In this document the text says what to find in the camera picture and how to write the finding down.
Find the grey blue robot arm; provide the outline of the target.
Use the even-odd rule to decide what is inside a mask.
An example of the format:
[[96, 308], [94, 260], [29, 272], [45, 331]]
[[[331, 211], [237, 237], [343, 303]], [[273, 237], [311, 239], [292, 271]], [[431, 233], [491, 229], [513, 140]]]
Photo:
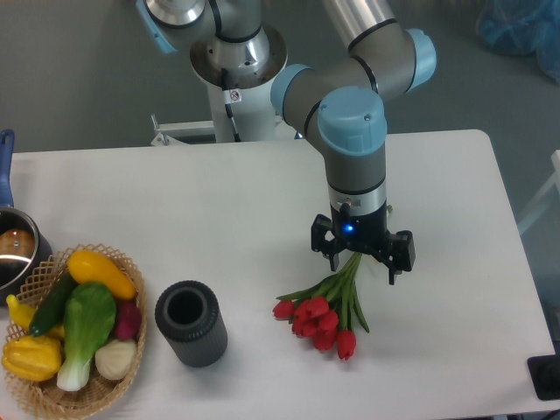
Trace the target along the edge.
[[411, 271], [410, 231], [387, 227], [384, 102], [428, 81], [437, 66], [431, 39], [404, 30], [385, 1], [324, 4], [347, 57], [325, 72], [289, 65], [282, 35], [257, 1], [139, 1], [136, 9], [164, 53], [182, 40], [206, 85], [214, 138], [274, 136], [278, 121], [325, 163], [331, 212], [311, 225], [311, 247], [338, 264], [345, 249], [374, 257], [390, 277]]

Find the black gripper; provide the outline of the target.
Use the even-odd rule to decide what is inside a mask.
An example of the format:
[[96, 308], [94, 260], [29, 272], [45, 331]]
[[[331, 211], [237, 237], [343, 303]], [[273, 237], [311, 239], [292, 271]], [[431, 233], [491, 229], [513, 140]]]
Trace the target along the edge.
[[411, 231], [390, 233], [387, 227], [387, 203], [365, 215], [352, 216], [331, 207], [332, 220], [318, 214], [311, 224], [311, 249], [329, 261], [335, 272], [339, 254], [345, 250], [371, 255], [388, 269], [388, 283], [411, 272], [414, 265], [414, 237]]

